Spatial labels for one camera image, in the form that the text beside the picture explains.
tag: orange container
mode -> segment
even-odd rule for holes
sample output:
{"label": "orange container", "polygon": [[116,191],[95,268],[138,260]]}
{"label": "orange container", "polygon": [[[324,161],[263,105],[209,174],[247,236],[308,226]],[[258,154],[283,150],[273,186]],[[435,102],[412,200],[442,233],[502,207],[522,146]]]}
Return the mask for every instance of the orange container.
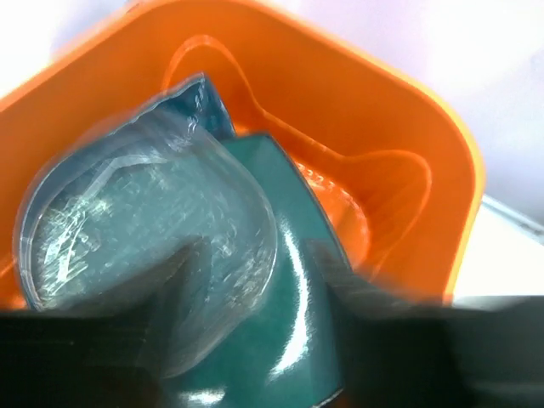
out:
{"label": "orange container", "polygon": [[95,123],[205,71],[241,133],[298,164],[354,267],[414,298],[451,295],[483,194],[475,143],[428,90],[249,0],[156,0],[0,101],[0,306],[24,304],[11,241],[36,172]]}

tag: plastic packaging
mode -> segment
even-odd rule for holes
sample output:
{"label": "plastic packaging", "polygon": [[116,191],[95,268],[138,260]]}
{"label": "plastic packaging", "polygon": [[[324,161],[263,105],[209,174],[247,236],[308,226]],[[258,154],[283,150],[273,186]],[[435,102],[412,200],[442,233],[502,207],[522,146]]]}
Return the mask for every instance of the plastic packaging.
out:
{"label": "plastic packaging", "polygon": [[[115,313],[184,268],[172,375],[258,306],[277,250],[261,188],[197,122],[158,103],[67,156],[30,195],[14,243],[38,310]],[[93,302],[123,284],[126,296]]]}

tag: teal plastic item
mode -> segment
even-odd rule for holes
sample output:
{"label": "teal plastic item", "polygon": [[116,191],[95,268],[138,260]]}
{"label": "teal plastic item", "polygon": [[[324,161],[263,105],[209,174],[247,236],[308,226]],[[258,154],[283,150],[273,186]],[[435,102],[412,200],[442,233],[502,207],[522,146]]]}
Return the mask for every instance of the teal plastic item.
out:
{"label": "teal plastic item", "polygon": [[160,107],[187,117],[195,125],[206,129],[216,140],[236,137],[229,112],[218,91],[205,74],[197,74],[160,97],[151,109]]}
{"label": "teal plastic item", "polygon": [[268,200],[218,142],[218,124],[231,125],[207,110],[206,85],[191,78],[46,168],[14,234],[37,311],[115,315],[184,268],[164,377],[198,364],[258,308],[275,264]]}
{"label": "teal plastic item", "polygon": [[165,383],[173,406],[309,408],[342,387],[326,283],[311,247],[349,267],[326,215],[269,136],[224,142],[257,180],[275,215],[278,252],[262,306],[199,365]]}

